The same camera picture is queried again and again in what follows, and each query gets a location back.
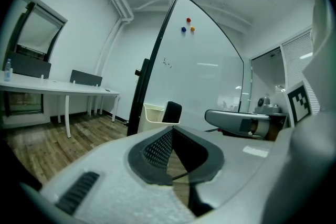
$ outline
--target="white table leg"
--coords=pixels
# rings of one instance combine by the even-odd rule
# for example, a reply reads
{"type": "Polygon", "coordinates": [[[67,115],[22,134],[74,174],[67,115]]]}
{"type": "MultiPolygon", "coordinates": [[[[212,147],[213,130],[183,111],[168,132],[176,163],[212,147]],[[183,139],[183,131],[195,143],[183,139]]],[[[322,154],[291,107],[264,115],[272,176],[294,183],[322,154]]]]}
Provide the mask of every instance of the white table leg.
{"type": "Polygon", "coordinates": [[[92,96],[88,98],[88,115],[91,116],[91,109],[92,109],[92,96]]]}
{"type": "Polygon", "coordinates": [[[65,128],[66,128],[66,132],[67,132],[67,137],[70,138],[71,137],[71,133],[70,133],[70,124],[69,124],[69,96],[66,95],[65,96],[65,128]]]}
{"type": "Polygon", "coordinates": [[[103,113],[104,96],[101,97],[99,114],[103,113]]]}
{"type": "Polygon", "coordinates": [[[97,110],[98,110],[98,100],[99,100],[99,96],[95,96],[94,97],[94,114],[95,114],[95,116],[97,116],[97,110]]]}
{"type": "Polygon", "coordinates": [[[57,95],[57,120],[61,123],[61,96],[57,95]]]}
{"type": "Polygon", "coordinates": [[[115,96],[115,100],[114,100],[114,106],[113,106],[113,113],[112,113],[112,121],[114,122],[116,120],[116,113],[117,113],[117,109],[118,109],[118,102],[119,102],[119,96],[115,96]]]}

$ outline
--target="wooden floor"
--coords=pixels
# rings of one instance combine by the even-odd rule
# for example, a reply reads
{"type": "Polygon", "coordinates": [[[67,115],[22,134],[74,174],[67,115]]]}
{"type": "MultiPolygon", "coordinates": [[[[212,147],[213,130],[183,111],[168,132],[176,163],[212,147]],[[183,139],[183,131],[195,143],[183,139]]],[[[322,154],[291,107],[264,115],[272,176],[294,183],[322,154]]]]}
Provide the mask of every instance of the wooden floor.
{"type": "MultiPolygon", "coordinates": [[[[63,168],[105,142],[127,134],[122,122],[106,115],[74,116],[70,118],[71,138],[67,138],[64,120],[10,129],[4,137],[16,157],[42,184],[47,183],[63,168]]],[[[186,172],[173,152],[167,171],[171,176],[186,172]]],[[[187,205],[189,187],[187,177],[174,182],[174,191],[187,205]]]]}

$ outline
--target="desk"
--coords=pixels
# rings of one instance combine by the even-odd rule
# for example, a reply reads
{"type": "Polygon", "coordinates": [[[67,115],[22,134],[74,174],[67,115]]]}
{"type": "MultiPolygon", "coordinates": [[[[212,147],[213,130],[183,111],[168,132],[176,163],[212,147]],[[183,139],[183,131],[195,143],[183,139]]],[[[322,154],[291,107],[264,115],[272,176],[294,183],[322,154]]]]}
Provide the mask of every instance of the desk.
{"type": "MultiPolygon", "coordinates": [[[[69,125],[69,98],[70,95],[87,95],[89,96],[88,114],[91,115],[92,96],[101,97],[100,114],[102,114],[103,97],[115,97],[113,107],[112,121],[115,121],[115,114],[117,113],[119,93],[113,90],[106,90],[104,87],[95,87],[87,85],[79,85],[70,82],[56,81],[52,79],[41,79],[18,74],[11,75],[11,81],[4,81],[5,72],[0,71],[0,90],[10,92],[26,92],[26,93],[39,93],[39,94],[56,94],[58,95],[58,122],[60,123],[60,96],[65,95],[65,125],[68,138],[71,137],[69,125]]],[[[95,114],[97,113],[97,101],[95,107],[95,114]]]]}

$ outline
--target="black whiteboard frame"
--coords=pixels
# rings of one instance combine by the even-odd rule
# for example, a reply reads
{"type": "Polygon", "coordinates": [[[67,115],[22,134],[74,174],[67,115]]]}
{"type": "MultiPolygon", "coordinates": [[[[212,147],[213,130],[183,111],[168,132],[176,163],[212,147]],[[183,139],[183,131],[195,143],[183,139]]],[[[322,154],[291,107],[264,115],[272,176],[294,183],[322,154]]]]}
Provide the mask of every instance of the black whiteboard frame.
{"type": "MultiPolygon", "coordinates": [[[[240,56],[239,52],[237,51],[236,47],[233,45],[233,43],[231,42],[231,40],[228,38],[228,36],[225,34],[225,32],[220,28],[220,26],[218,25],[218,23],[216,23],[211,16],[205,11],[203,10],[199,5],[197,5],[193,0],[189,0],[191,1],[194,5],[196,5],[200,10],[202,10],[215,24],[216,26],[223,32],[223,34],[226,36],[226,38],[230,41],[231,45],[235,48],[237,54],[239,55],[242,63],[243,63],[243,80],[242,80],[242,85],[241,85],[241,93],[240,93],[240,100],[239,100],[239,107],[238,107],[238,112],[240,111],[240,105],[242,102],[242,92],[243,92],[243,83],[244,83],[244,61],[242,59],[242,57],[240,56]]],[[[155,41],[154,44],[154,48],[151,54],[151,58],[148,64],[148,68],[146,70],[146,74],[144,76],[143,79],[143,83],[142,83],[142,87],[141,89],[136,89],[135,93],[134,93],[134,98],[133,98],[133,104],[132,104],[132,109],[130,112],[130,119],[129,119],[129,128],[127,131],[127,136],[133,135],[137,133],[138,127],[139,127],[139,121],[140,121],[140,116],[141,116],[141,111],[142,111],[142,107],[143,107],[143,102],[145,100],[145,96],[146,96],[146,92],[147,92],[147,87],[149,84],[149,79],[151,77],[152,74],[152,70],[154,67],[154,63],[156,60],[156,56],[158,55],[159,52],[159,48],[161,45],[161,41],[163,38],[163,35],[166,31],[168,22],[170,20],[170,17],[174,11],[175,5],[177,3],[177,0],[174,0],[171,7],[168,10],[168,13],[163,21],[163,24],[161,26],[159,35],[157,36],[157,39],[155,41]]]]}

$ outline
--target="water bottle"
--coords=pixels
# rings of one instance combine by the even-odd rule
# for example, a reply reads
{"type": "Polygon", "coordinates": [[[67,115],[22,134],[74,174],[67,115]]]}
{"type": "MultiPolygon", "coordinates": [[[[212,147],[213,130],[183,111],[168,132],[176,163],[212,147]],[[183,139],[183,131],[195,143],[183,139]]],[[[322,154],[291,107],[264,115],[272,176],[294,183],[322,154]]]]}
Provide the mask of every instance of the water bottle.
{"type": "Polygon", "coordinates": [[[10,81],[11,75],[11,63],[10,59],[7,60],[6,68],[5,68],[5,81],[10,81]]]}

